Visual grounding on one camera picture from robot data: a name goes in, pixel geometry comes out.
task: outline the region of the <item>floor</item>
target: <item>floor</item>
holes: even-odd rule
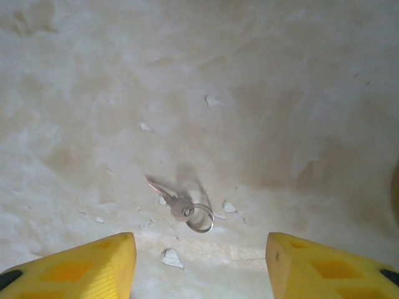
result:
[[[123,231],[134,299],[272,298],[274,231],[399,268],[398,28],[394,0],[0,0],[0,271]],[[145,174],[200,182],[213,230]]]

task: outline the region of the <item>key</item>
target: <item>key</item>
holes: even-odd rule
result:
[[[186,222],[194,214],[194,204],[189,196],[172,196],[151,180],[148,180],[148,185],[164,198],[170,207],[170,214],[177,221]]]

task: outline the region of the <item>key ring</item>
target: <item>key ring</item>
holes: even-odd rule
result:
[[[204,204],[194,204],[194,213],[195,213],[195,209],[201,209],[203,211],[205,211],[206,213],[208,213],[208,217],[211,219],[211,225],[209,227],[207,227],[206,229],[197,229],[191,222],[190,220],[186,221],[187,226],[195,231],[195,232],[199,232],[200,234],[204,234],[205,232],[209,232],[212,228],[213,228],[213,222],[214,222],[214,214],[213,211],[206,205]]]

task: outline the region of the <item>yellow block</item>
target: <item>yellow block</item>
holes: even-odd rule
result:
[[[275,299],[399,298],[391,266],[292,235],[269,234],[266,263]]]
[[[0,299],[128,299],[135,265],[133,234],[112,235],[6,270]]]

